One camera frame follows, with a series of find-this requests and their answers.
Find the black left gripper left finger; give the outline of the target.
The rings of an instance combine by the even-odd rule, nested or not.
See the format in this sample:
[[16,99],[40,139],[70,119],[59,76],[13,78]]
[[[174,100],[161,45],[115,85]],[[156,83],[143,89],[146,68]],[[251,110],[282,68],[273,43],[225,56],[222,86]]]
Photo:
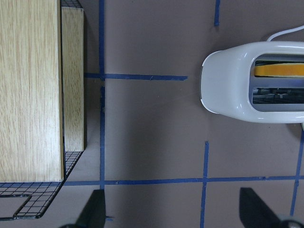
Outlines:
[[61,228],[103,228],[106,221],[105,191],[94,190],[74,224]]

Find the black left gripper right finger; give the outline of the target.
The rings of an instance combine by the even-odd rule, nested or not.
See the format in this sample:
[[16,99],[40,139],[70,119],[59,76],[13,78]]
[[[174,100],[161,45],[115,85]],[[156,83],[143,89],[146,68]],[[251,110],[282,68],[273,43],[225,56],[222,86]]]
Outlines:
[[252,188],[240,188],[239,218],[246,228],[302,228],[304,224],[291,217],[281,218]]

